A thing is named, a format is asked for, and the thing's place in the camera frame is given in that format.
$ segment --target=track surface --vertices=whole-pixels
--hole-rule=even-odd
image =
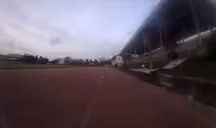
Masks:
[[[112,68],[0,71],[9,128],[205,128],[191,104]]]

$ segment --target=sky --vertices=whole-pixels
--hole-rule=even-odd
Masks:
[[[0,53],[111,57],[158,0],[0,0]]]

